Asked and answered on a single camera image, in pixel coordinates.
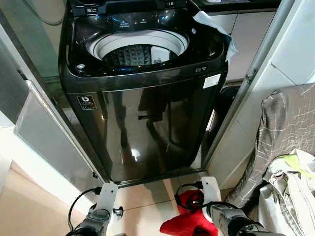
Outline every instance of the washing machine door opening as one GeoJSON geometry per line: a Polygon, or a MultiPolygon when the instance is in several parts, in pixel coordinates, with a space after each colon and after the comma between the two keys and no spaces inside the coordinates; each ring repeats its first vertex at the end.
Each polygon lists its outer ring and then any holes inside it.
{"type": "Polygon", "coordinates": [[[143,66],[176,58],[188,47],[181,34],[166,30],[142,30],[99,37],[88,51],[112,66],[143,66]]]}

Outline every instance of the black washing machine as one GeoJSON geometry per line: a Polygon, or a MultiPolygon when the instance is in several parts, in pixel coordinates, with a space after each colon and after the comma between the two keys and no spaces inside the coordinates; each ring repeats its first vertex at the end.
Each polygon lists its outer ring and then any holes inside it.
{"type": "Polygon", "coordinates": [[[110,179],[146,180],[195,159],[227,74],[227,44],[185,1],[71,0],[63,90],[110,179]]]}

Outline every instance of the patterned fabric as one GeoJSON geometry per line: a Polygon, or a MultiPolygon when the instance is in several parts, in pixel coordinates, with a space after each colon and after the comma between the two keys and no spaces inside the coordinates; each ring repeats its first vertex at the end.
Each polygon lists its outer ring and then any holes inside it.
{"type": "Polygon", "coordinates": [[[277,90],[263,100],[254,153],[225,200],[244,207],[256,196],[269,163],[294,148],[315,154],[315,84],[277,90]]]}

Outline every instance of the white sticker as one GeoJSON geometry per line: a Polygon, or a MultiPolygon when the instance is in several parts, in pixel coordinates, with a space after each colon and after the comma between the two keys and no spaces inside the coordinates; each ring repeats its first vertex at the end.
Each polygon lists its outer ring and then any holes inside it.
{"type": "Polygon", "coordinates": [[[203,89],[217,85],[219,82],[220,76],[221,76],[221,74],[207,77],[205,79],[205,83],[203,84],[203,89]]]}

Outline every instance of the red cloth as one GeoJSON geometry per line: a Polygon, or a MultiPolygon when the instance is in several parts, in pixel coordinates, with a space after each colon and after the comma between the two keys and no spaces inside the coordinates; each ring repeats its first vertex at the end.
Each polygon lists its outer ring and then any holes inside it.
{"type": "MultiPolygon", "coordinates": [[[[179,197],[182,203],[200,190],[188,190],[179,197]]],[[[173,236],[218,236],[218,229],[210,223],[202,214],[202,210],[191,212],[177,206],[180,215],[161,225],[160,232],[173,236]]]]}

